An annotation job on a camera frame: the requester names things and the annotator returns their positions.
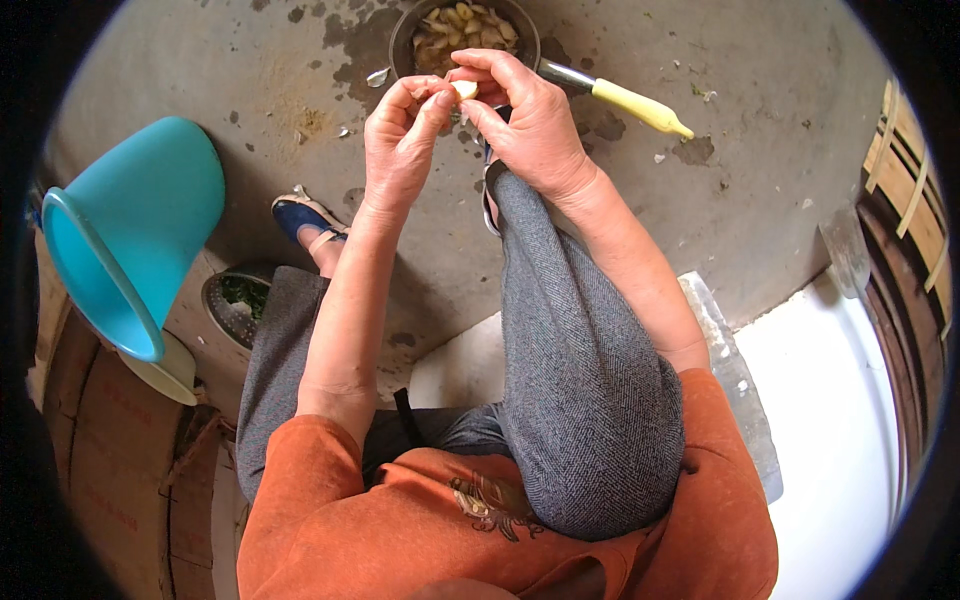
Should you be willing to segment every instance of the orange shirt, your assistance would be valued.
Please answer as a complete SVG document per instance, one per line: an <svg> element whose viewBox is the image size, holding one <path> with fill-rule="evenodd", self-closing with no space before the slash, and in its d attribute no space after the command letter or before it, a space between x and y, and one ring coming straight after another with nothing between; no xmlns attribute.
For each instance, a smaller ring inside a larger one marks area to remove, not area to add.
<svg viewBox="0 0 960 600"><path fill-rule="evenodd" d="M777 540L753 461L713 375L691 369L680 379L686 448L669 513L598 542L538 525L516 464L499 455L418 448L364 492L349 434L296 417L268 445L237 562L240 595L402 598L468 578L522 596L593 558L608 599L766 598Z"/></svg>

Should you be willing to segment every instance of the person's left hand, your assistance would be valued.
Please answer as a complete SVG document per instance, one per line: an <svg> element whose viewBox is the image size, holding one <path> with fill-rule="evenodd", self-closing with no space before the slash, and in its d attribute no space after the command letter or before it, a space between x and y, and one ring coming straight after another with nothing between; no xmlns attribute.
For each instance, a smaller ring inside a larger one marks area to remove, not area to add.
<svg viewBox="0 0 960 600"><path fill-rule="evenodd" d="M364 204L406 215L430 173L437 133L449 123L456 96L453 85L435 75L404 77L387 90L364 127Z"/></svg>

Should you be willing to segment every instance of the gray pants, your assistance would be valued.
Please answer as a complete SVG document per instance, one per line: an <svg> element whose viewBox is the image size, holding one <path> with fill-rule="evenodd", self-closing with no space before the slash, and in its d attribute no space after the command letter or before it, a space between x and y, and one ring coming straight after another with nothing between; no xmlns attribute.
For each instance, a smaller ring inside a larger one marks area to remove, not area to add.
<svg viewBox="0 0 960 600"><path fill-rule="evenodd" d="M503 401L419 409L427 444L516 461L547 527L579 540L639 529L666 511L684 451L680 380L582 248L553 227L543 200L509 171L494 184L506 264ZM253 500L270 435L297 407L328 279L277 269L253 344L237 426L237 475ZM378 411L364 447L376 468L411 449L395 411Z"/></svg>

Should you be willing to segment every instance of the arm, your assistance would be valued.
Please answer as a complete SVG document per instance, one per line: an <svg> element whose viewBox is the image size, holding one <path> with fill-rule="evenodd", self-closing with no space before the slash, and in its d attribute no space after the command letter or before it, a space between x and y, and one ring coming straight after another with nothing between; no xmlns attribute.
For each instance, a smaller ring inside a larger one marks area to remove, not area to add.
<svg viewBox="0 0 960 600"><path fill-rule="evenodd" d="M462 50L453 80L479 82L461 104L497 155L580 230L593 261L677 372L709 369L703 332L666 257L607 174L584 153L562 90L495 50ZM504 123L490 104L513 108Z"/></svg>
<svg viewBox="0 0 960 600"><path fill-rule="evenodd" d="M709 370L704 333L666 256L607 174L593 168L593 178L555 204L580 230L593 261L633 309L657 352L677 372Z"/></svg>
<svg viewBox="0 0 960 600"><path fill-rule="evenodd" d="M415 97L424 95L430 98L415 119ZM367 193L317 315L297 404L298 416L343 426L361 453L377 398L376 359L396 243L454 99L453 86L438 77L408 77L367 120Z"/></svg>

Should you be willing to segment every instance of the metal colander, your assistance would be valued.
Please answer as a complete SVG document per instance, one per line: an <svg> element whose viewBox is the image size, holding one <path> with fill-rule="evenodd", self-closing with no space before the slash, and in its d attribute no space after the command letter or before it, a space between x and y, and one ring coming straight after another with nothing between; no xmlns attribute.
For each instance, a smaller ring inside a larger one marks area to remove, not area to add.
<svg viewBox="0 0 960 600"><path fill-rule="evenodd" d="M276 266L264 264L240 265L211 276L201 290L204 309L210 320L231 340L246 348L253 349L253 337L256 335L257 321L242 308L235 307L224 298L222 283L227 277L250 279L270 287L274 279Z"/></svg>

